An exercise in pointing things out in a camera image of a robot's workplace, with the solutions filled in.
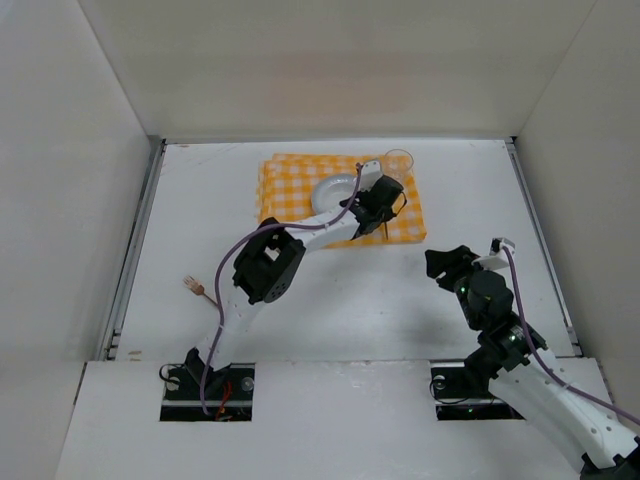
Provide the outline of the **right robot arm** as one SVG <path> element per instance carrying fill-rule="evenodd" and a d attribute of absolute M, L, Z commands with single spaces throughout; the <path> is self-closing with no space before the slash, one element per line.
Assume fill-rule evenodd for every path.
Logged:
<path fill-rule="evenodd" d="M 526 321 L 515 247 L 493 239 L 480 256 L 467 246 L 425 252 L 426 274 L 453 293 L 477 349 L 461 364 L 435 366 L 429 389 L 439 406 L 469 409 L 498 400 L 543 435 L 582 479 L 636 479 L 639 436 L 625 412 L 571 381 L 544 338 Z"/>

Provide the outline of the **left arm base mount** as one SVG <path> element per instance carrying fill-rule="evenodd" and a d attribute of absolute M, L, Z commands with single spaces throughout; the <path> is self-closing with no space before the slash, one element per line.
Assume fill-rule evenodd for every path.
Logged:
<path fill-rule="evenodd" d="M 183 363 L 167 363 L 158 375 L 164 384 L 161 422 L 249 422 L 253 413 L 256 368 L 254 364 L 231 365 L 207 373 L 204 395 L 200 381 L 204 364 L 190 352 Z"/>

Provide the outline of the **yellow white checkered cloth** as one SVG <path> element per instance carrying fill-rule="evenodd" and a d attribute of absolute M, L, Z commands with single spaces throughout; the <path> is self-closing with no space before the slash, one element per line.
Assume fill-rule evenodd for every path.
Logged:
<path fill-rule="evenodd" d="M 282 222 L 297 223 L 314 215 L 311 206 L 313 188 L 324 178 L 336 174 L 355 174 L 355 165 L 373 160 L 373 155 L 314 155 L 276 153 L 264 161 L 259 170 L 256 205 L 261 221 L 274 217 Z M 386 244 L 420 243 L 427 236 L 421 199 L 412 175 L 403 183 L 403 199 L 396 201 L 398 216 L 391 220 L 389 241 L 385 240 L 384 226 L 374 233 L 354 241 L 334 243 L 334 248 L 364 247 Z"/>

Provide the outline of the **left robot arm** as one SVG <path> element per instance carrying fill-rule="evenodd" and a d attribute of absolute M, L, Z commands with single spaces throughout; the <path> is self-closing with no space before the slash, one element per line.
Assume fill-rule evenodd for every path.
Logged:
<path fill-rule="evenodd" d="M 201 390 L 233 362 L 240 336 L 261 308 L 286 293 L 303 258 L 326 246 L 367 236 L 392 220 L 403 186 L 380 174 L 356 178 L 351 196 L 323 214 L 297 223 L 271 217 L 231 247 L 214 277 L 219 323 L 186 355 L 186 370 Z"/>

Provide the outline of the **clear drinking glass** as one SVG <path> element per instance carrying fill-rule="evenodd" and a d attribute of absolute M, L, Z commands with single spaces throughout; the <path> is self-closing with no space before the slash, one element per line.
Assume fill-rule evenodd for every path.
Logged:
<path fill-rule="evenodd" d="M 381 164 L 385 175 L 403 183 L 413 173 L 414 158 L 405 149 L 391 149 L 382 156 Z"/>

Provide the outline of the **copper fork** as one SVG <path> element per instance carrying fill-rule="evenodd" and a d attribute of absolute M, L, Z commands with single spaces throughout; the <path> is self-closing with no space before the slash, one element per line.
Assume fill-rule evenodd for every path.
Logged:
<path fill-rule="evenodd" d="M 218 303 L 216 302 L 216 300 L 207 293 L 205 286 L 199 280 L 195 279 L 192 276 L 185 276 L 183 279 L 183 284 L 194 295 L 204 297 L 212 305 L 214 305 L 215 307 L 218 307 Z"/>

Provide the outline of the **white ceramic plate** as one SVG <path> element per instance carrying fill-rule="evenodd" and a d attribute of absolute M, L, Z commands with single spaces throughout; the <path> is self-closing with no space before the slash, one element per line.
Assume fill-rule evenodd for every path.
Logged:
<path fill-rule="evenodd" d="M 336 174 L 322 179 L 311 193 L 313 213 L 320 215 L 342 209 L 341 203 L 352 196 L 355 184 L 356 177 L 351 174 Z"/>

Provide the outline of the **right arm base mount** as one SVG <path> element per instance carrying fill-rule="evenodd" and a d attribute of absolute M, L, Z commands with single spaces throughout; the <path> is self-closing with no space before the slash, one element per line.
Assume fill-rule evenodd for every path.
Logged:
<path fill-rule="evenodd" d="M 523 420 L 508 403 L 489 392 L 499 364 L 477 350 L 464 360 L 430 365 L 429 392 L 439 421 Z"/>

